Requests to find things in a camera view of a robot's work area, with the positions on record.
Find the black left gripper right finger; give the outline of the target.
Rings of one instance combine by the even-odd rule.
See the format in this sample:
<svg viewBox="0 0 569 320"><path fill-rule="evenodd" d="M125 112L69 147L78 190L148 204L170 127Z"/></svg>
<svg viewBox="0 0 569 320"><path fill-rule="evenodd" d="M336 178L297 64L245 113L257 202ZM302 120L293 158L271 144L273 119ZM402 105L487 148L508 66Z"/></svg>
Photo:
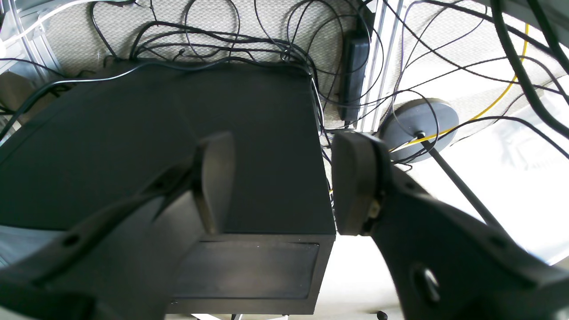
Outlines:
<svg viewBox="0 0 569 320"><path fill-rule="evenodd" d="M376 137L335 134L333 196L339 233L373 239L407 320L568 318L568 271L432 197Z"/></svg>

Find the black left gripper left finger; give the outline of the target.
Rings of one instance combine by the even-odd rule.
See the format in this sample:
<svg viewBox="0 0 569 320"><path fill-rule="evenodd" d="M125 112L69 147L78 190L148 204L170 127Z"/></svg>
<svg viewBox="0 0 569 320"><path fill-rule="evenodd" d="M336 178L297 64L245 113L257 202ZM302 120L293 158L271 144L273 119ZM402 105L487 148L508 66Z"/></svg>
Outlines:
<svg viewBox="0 0 569 320"><path fill-rule="evenodd" d="M145 190L3 269L1 310L10 319L162 320L181 262L222 230L234 173L232 134L208 136Z"/></svg>

